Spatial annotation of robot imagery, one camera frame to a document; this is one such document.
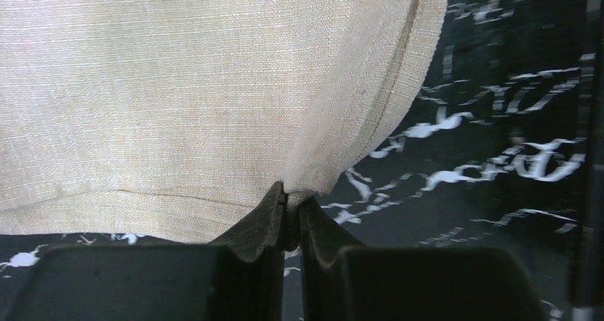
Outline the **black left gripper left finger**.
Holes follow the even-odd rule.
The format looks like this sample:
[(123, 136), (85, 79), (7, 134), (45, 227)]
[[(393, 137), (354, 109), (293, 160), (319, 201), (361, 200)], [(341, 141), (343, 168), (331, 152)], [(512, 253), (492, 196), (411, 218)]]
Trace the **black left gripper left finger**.
[(56, 248), (34, 266), (7, 320), (279, 320), (287, 196), (206, 244)]

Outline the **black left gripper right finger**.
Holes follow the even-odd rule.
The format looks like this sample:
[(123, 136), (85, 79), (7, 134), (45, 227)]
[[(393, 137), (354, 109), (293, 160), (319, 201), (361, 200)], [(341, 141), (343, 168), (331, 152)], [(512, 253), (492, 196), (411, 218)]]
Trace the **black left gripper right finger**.
[(298, 210), (306, 320), (545, 320), (522, 267), (499, 248), (376, 248), (315, 199)]

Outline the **beige cloth napkin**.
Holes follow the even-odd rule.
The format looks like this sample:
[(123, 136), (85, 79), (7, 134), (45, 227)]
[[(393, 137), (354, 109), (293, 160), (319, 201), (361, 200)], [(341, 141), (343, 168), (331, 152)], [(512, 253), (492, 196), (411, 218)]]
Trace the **beige cloth napkin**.
[(399, 125), (447, 0), (1, 0), (1, 233), (207, 242)]

